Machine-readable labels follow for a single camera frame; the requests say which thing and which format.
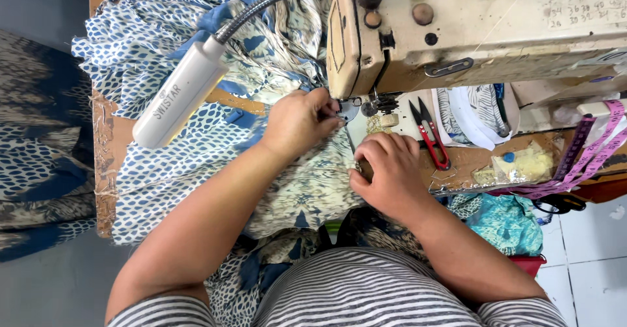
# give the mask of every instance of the striped shirt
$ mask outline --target striped shirt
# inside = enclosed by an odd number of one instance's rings
[[[108,325],[139,326],[217,324],[198,299],[160,296],[128,307]],[[351,247],[322,252],[279,276],[252,326],[566,327],[566,323],[553,304],[537,298],[491,302],[474,313],[415,259]]]

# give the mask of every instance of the white tile floor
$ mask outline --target white tile floor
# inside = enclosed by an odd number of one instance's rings
[[[619,206],[627,208],[627,196],[588,203],[584,211],[553,216],[542,227],[548,263],[537,281],[570,327],[625,325],[627,216],[621,218]]]

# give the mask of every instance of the scissors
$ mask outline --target scissors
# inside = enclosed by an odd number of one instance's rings
[[[446,149],[444,148],[444,145],[440,140],[440,135],[438,134],[438,131],[435,129],[435,124],[433,123],[433,120],[431,120],[429,110],[425,106],[425,103],[423,103],[423,100],[420,99],[420,97],[418,98],[418,106],[420,106],[420,111],[422,113],[416,110],[416,107],[410,101],[411,113],[414,115],[414,119],[418,124],[418,130],[420,131],[420,135],[422,135],[423,140],[425,140],[425,144],[427,146],[427,149],[429,150],[431,158],[433,159],[435,167],[440,171],[446,171],[451,169],[451,160],[449,159],[448,154],[446,153]],[[431,140],[429,138],[429,134],[427,133],[427,130],[423,125],[423,120],[426,121],[431,128],[431,133],[433,134],[433,138],[435,138],[435,140]],[[440,148],[440,152],[442,153],[442,157],[444,158],[442,161],[440,161],[438,155],[435,153],[435,149],[433,148],[435,145]]]

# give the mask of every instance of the pink measuring tape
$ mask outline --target pink measuring tape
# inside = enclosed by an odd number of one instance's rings
[[[607,145],[597,153],[597,150],[603,142],[605,142],[612,132],[614,132],[624,114],[624,106],[619,100],[606,100],[604,103],[610,110],[609,123],[607,123],[603,135],[584,149],[584,152],[577,163],[575,163],[576,157],[579,154],[579,151],[581,151],[581,148],[590,133],[592,124],[596,120],[595,117],[584,116],[583,119],[581,119],[581,122],[577,125],[577,129],[575,130],[575,137],[566,149],[564,157],[559,163],[555,176],[553,176],[551,181],[537,185],[522,185],[519,187],[498,189],[491,191],[491,193],[495,195],[504,195],[510,192],[518,192],[521,193],[519,195],[522,197],[537,200],[546,195],[566,191],[575,187],[575,185],[580,182],[592,178],[607,158],[614,154],[616,149],[620,147],[621,143],[627,139],[627,129],[624,129],[612,138]],[[586,168],[583,174],[578,176],[584,167]]]

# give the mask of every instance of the person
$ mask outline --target person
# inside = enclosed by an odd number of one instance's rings
[[[203,281],[227,256],[272,180],[343,126],[334,117],[338,109],[325,89],[279,100],[261,140],[182,201],[122,267],[106,309],[108,325],[215,326]],[[566,325],[533,277],[428,193],[418,157],[411,137],[371,134],[355,158],[370,162],[372,183],[351,169],[350,186],[411,230],[433,269],[378,248],[329,249],[278,277],[254,326]]]

